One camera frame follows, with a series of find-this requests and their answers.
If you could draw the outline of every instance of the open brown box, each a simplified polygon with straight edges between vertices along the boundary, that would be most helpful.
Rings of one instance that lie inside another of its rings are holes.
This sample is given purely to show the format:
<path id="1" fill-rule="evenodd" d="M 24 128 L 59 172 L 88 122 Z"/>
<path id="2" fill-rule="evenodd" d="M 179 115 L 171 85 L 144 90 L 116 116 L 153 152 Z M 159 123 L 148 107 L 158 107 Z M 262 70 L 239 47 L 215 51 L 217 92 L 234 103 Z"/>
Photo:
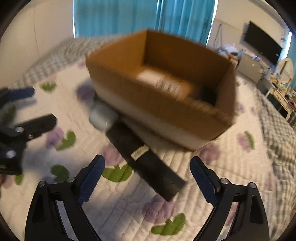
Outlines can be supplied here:
<path id="1" fill-rule="evenodd" d="M 97 50 L 86 59 L 96 92 L 120 112 L 189 150 L 196 150 L 233 123 L 235 73 L 224 57 L 190 41 L 143 31 Z M 173 96 L 137 79 L 152 69 L 180 83 Z M 216 105 L 189 96 L 207 86 Z"/>

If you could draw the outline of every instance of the wall-mounted tv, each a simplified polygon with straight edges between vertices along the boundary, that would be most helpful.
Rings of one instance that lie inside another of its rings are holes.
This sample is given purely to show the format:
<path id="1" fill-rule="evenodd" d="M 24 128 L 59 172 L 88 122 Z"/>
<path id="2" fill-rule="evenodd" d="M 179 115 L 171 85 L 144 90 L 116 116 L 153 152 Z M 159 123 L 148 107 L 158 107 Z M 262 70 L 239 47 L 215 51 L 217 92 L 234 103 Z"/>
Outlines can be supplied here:
<path id="1" fill-rule="evenodd" d="M 248 31 L 244 38 L 245 42 L 255 48 L 261 55 L 267 58 L 273 65 L 276 65 L 282 48 L 266 32 L 259 28 L 252 21 L 249 23 Z"/>

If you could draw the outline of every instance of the checkered blanket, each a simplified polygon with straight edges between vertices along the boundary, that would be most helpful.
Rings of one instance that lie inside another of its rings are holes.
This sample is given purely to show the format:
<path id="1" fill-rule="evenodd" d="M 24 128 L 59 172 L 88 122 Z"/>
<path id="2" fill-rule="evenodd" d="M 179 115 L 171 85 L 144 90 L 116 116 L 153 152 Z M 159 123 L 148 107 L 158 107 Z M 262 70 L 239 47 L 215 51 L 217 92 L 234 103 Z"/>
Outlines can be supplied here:
<path id="1" fill-rule="evenodd" d="M 39 59 L 11 87 L 20 88 L 35 84 L 76 62 L 82 56 L 99 48 L 104 43 L 114 41 L 116 38 L 118 37 L 66 40 Z M 296 203 L 296 135 L 272 104 L 255 88 L 254 91 L 258 98 L 256 112 L 261 121 L 263 137 L 268 149 L 267 154 L 272 162 L 274 171 L 274 175 L 270 175 L 270 185 L 275 186 L 273 195 L 275 195 L 276 204 L 270 204 L 273 211 L 270 212 L 268 221 L 271 230 L 271 240 L 276 240 L 287 227 L 291 211 Z M 267 200 L 267 197 L 262 195 L 262 199 L 263 201 L 268 201 L 270 196 Z"/>

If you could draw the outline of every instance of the screw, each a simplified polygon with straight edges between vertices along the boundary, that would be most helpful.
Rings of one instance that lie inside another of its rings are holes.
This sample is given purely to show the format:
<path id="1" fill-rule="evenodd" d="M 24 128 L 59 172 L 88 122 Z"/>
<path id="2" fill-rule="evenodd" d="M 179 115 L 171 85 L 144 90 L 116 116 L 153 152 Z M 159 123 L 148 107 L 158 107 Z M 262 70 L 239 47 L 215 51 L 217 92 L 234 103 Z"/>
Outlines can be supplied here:
<path id="1" fill-rule="evenodd" d="M 31 135 L 31 134 L 28 134 L 28 135 L 27 135 L 27 138 L 28 138 L 29 140 L 33 140 L 33 139 L 34 139 L 34 136 Z"/>
<path id="2" fill-rule="evenodd" d="M 255 183 L 249 183 L 248 185 L 249 185 L 249 187 L 251 187 L 251 188 L 256 188 L 256 187 L 257 187 Z"/>
<path id="3" fill-rule="evenodd" d="M 227 178 L 221 178 L 220 181 L 221 181 L 222 184 L 228 184 L 229 183 Z"/>
<path id="4" fill-rule="evenodd" d="M 15 157 L 16 154 L 17 154 L 17 153 L 16 153 L 15 151 L 10 150 L 10 151 L 8 151 L 8 152 L 6 153 L 6 157 L 7 157 L 7 158 L 13 158 L 13 157 Z"/>
<path id="5" fill-rule="evenodd" d="M 75 181 L 75 177 L 68 177 L 67 178 L 67 182 L 68 183 L 72 183 L 72 182 L 74 182 Z"/>
<path id="6" fill-rule="evenodd" d="M 44 186 L 45 186 L 45 184 L 46 184 L 46 182 L 45 182 L 45 181 L 41 181 L 41 182 L 39 182 L 38 186 L 39 186 L 39 187 L 44 187 Z"/>
<path id="7" fill-rule="evenodd" d="M 19 126 L 15 128 L 15 131 L 17 131 L 19 133 L 22 133 L 24 130 L 25 130 L 24 128 L 19 127 Z"/>

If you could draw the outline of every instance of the curtain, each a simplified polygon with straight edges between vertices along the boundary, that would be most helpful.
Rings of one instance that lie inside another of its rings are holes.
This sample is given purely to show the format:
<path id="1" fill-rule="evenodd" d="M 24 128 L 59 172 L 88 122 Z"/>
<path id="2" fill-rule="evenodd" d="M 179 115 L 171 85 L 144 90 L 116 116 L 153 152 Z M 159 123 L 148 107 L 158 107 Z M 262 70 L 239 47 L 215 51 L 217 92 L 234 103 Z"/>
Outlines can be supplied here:
<path id="1" fill-rule="evenodd" d="M 296 72 L 296 38 L 294 35 L 292 35 L 291 38 L 291 44 L 289 48 L 289 52 L 287 55 L 288 58 L 290 58 L 293 61 L 293 66 L 294 66 L 294 73 Z M 294 75 L 294 78 L 292 80 L 292 83 L 290 85 L 291 87 L 296 87 L 296 74 Z"/>
<path id="2" fill-rule="evenodd" d="M 76 36 L 155 29 L 206 44 L 215 0 L 74 0 Z"/>

